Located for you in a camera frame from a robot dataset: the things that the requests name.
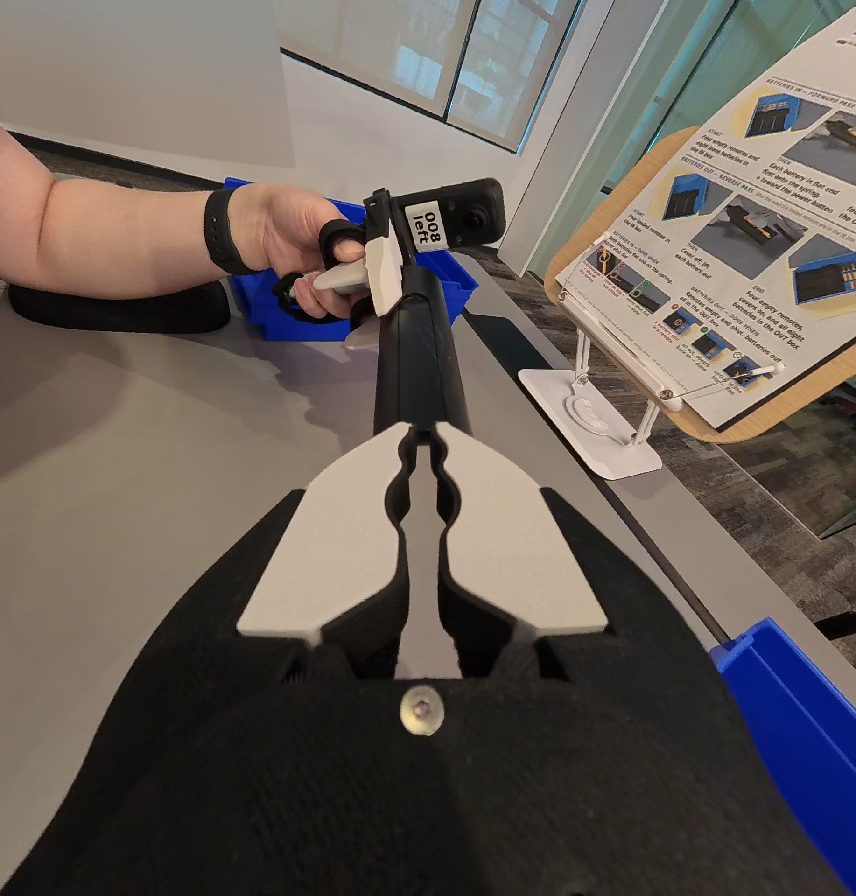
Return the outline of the dark grey desk panel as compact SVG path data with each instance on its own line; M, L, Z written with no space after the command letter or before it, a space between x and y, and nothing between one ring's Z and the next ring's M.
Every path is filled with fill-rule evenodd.
M522 370L552 370L553 367L511 319L479 315L464 310L463 317L513 381Z

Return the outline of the black wristband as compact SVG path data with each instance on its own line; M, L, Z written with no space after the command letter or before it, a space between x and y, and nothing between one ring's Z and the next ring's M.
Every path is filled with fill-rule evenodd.
M260 273L243 263L231 233L228 206L237 186L212 192L205 203L203 236L210 261L231 276L252 276Z

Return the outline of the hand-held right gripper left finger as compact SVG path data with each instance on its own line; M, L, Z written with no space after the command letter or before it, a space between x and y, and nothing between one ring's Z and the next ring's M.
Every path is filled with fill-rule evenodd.
M407 619L405 547L414 428L398 422L316 476L238 619L238 633L389 641Z

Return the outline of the black remote control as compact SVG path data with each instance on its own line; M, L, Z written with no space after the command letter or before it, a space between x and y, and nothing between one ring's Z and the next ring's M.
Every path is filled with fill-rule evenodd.
M405 422L427 442L434 425L447 422L472 434L441 281L406 264L402 289L380 323L373 433Z

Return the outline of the person's left forearm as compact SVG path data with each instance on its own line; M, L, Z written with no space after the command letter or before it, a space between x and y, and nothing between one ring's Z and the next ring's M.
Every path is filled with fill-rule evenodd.
M0 280L79 297L156 297L220 279L206 193L59 180L0 127Z

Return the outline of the person's left hand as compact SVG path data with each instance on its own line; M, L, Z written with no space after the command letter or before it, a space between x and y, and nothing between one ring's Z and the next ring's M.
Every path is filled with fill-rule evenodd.
M327 315L347 319L355 296L319 290L312 282L326 269L320 233L330 221L341 219L327 199L289 185L243 185L228 203L233 243L244 265L255 271L271 268L278 277L301 273L293 286L297 305L312 318Z

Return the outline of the blue plastic bin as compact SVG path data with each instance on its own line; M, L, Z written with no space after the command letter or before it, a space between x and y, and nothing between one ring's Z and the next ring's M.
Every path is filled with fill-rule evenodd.
M709 654L795 817L856 894L856 708L772 618Z
M442 243L443 229L450 231L451 226L442 223L440 214L437 214L434 227L427 220L414 226L413 239L417 246L425 249L416 256L416 262L441 281L448 316L454 322L477 288L477 281L449 252L464 244L451 236ZM259 330L266 341L344 342L351 331L349 320L336 321L329 317L328 322L304 322L289 315L280 308L273 293L278 277L272 270L231 276L229 280L245 319Z

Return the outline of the instruction poster board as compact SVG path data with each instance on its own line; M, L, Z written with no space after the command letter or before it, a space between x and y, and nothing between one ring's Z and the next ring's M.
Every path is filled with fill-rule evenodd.
M687 432L745 440L856 361L856 3L747 2L642 186L548 278Z

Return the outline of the frosted glass window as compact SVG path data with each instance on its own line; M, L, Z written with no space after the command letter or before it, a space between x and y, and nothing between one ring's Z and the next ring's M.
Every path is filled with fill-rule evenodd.
M282 51L518 151L577 1L277 1Z

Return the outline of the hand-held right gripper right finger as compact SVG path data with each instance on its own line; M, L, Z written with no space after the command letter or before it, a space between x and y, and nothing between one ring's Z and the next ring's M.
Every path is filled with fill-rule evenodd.
M601 633L608 619L541 488L519 466L448 422L433 464L449 489L441 584L456 639Z

